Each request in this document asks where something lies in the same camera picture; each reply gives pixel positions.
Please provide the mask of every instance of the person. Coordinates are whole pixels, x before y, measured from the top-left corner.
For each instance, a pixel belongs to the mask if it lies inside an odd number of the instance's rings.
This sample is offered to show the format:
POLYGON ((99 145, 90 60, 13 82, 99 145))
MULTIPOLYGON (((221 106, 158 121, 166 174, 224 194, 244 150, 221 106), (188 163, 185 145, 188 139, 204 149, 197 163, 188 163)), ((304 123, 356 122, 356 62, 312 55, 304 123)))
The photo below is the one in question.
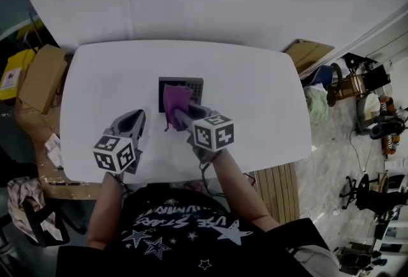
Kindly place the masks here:
POLYGON ((337 275, 339 262, 310 219, 278 224, 228 151, 213 165, 230 212, 206 194, 164 184, 137 190, 122 208, 122 185, 106 173, 87 247, 60 247, 57 276, 337 275))

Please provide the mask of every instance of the floor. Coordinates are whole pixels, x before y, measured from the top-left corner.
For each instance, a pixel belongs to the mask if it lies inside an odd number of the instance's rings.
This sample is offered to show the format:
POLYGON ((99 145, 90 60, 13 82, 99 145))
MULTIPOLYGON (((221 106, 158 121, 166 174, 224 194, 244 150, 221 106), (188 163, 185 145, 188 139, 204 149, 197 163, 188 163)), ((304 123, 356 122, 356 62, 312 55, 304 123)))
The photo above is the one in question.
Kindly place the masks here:
MULTIPOLYGON (((16 126, 13 108, 0 103, 0 145, 10 156, 20 162, 32 162, 33 150, 28 137, 16 126)), ((329 247, 355 241, 370 241, 374 233, 374 215, 370 211, 359 211, 354 205, 342 210, 339 199, 345 177, 359 180, 362 176, 354 150, 349 144, 349 133, 354 126, 354 99, 345 100, 330 109, 327 121, 312 128, 312 141, 316 149, 312 155, 295 163, 302 217, 310 217, 329 247)), ((360 156, 361 165, 374 176, 383 169, 383 158, 379 141, 352 135, 352 142, 360 156), (370 158, 365 165, 370 147, 370 158)), ((63 210, 77 225, 87 224, 94 201, 71 201, 63 204, 63 210)), ((0 188, 0 216, 7 213, 7 192, 0 188)), ((67 227, 71 241, 69 245, 84 245, 86 236, 81 236, 67 227)), ((56 247, 41 249, 28 242, 13 224, 4 228, 4 233, 20 255, 21 263, 32 276, 55 276, 56 247)))
MULTIPOLYGON (((355 113, 354 98, 330 108, 327 121, 312 127, 314 151, 308 158, 295 162, 301 218, 312 219, 331 250, 349 241, 371 242, 374 235, 374 214, 360 211, 353 204, 343 210, 346 200, 339 197, 348 191, 347 175, 357 181, 363 176, 349 142, 356 123, 355 113)), ((355 132, 351 141, 357 149, 361 169, 365 167, 368 176, 376 178, 384 170, 381 142, 357 136, 355 132)))

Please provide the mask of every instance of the white table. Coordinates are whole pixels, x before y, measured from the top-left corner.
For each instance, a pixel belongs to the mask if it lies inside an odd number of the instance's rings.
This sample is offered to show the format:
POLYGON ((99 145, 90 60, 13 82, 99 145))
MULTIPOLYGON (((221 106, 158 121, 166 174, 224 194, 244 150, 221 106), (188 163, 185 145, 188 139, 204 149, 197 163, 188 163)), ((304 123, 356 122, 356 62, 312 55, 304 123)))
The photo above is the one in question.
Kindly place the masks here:
MULTIPOLYGON (((143 109, 147 121, 136 175, 126 183, 201 178, 188 132, 165 132, 158 112, 160 76, 204 79, 201 104, 235 121, 228 149, 243 172, 293 162, 310 154, 309 115, 287 54, 198 41, 116 41, 81 46, 66 80, 61 108, 64 169, 75 181, 100 182, 92 147, 113 120, 143 109)), ((207 177, 214 177, 210 167, 207 177)))

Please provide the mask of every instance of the star print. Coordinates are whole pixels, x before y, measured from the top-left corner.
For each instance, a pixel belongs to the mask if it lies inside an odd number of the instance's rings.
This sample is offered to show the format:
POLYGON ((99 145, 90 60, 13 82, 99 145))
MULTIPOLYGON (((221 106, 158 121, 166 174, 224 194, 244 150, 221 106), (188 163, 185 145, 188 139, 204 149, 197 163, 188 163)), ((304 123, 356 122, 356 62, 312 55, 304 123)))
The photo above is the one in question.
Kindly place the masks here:
POLYGON ((122 241, 129 241, 130 239, 132 239, 133 245, 135 246, 135 248, 137 248, 141 239, 151 238, 151 237, 152 237, 151 235, 146 235, 146 231, 137 232, 137 231, 132 230, 132 235, 128 236, 126 239, 123 239, 122 241))
POLYGON ((189 232, 189 235, 187 239, 190 239, 191 241, 194 241, 195 238, 198 238, 198 235, 195 232, 189 232))
POLYGON ((179 202, 174 199, 168 199, 164 204, 171 204, 172 206, 174 206, 177 203, 179 202))
POLYGON ((212 265, 210 264, 210 259, 200 260, 200 264, 198 265, 198 267, 203 268, 204 270, 207 270, 207 268, 212 267, 212 265))
POLYGON ((225 229, 224 227, 212 226, 213 229, 219 231, 222 235, 217 239, 230 239, 236 245, 241 245, 241 238, 252 234, 252 232, 241 232, 240 221, 235 220, 230 227, 225 229))
POLYGON ((145 255, 153 253, 157 258, 161 260, 163 251, 171 250, 171 248, 169 248, 168 246, 161 244, 161 239, 162 238, 159 238, 155 240, 154 242, 146 241, 144 239, 144 242, 149 246, 149 248, 145 252, 145 255))

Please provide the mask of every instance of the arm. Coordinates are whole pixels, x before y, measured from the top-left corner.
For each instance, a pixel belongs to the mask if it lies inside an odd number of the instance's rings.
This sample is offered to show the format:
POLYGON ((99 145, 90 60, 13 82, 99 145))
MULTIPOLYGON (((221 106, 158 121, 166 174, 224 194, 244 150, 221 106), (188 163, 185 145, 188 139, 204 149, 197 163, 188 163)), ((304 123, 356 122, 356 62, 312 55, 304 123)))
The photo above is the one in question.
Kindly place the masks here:
POLYGON ((228 151, 223 151, 213 165, 231 211, 265 232, 279 226, 228 151))
POLYGON ((88 247, 103 250, 115 238, 121 209, 122 185, 106 173, 89 222, 88 247))

